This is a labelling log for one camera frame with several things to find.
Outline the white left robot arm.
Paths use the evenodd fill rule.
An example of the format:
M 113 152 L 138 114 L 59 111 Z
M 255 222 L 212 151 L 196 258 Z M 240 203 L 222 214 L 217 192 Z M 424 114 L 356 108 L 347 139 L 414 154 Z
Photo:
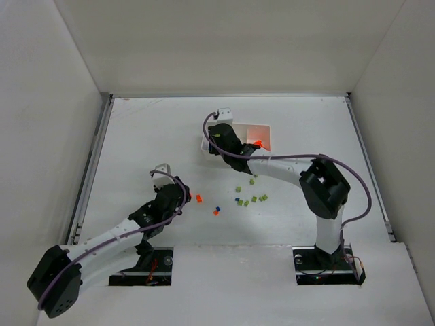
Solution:
M 181 215 L 191 200 L 189 187 L 178 176 L 162 176 L 166 179 L 154 187 L 154 199 L 112 229 L 82 244 L 56 244 L 46 250 L 27 281 L 39 311 L 56 318 L 90 286 L 152 261 L 150 239 Z

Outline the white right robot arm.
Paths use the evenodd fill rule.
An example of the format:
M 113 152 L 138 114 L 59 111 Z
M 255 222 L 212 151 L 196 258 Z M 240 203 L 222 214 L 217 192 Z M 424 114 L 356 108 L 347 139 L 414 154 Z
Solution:
M 272 159 L 259 145 L 242 143 L 230 124 L 206 127 L 209 153 L 222 156 L 233 170 L 285 181 L 299 187 L 317 218 L 315 246 L 329 255 L 340 247 L 341 222 L 350 184 L 325 158 Z

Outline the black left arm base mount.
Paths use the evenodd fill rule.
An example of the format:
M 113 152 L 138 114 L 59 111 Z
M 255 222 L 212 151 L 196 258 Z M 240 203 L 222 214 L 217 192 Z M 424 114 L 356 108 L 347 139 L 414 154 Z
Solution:
M 173 247 L 143 246 L 143 255 L 132 267 L 109 277 L 111 287 L 166 287 L 172 283 Z

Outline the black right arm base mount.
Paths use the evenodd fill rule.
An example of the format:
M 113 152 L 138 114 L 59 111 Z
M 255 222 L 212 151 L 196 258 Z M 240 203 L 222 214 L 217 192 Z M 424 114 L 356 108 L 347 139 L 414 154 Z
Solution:
M 366 280 L 364 265 L 345 246 L 345 254 L 338 248 L 333 254 L 316 246 L 293 247 L 292 255 L 297 285 L 362 285 Z

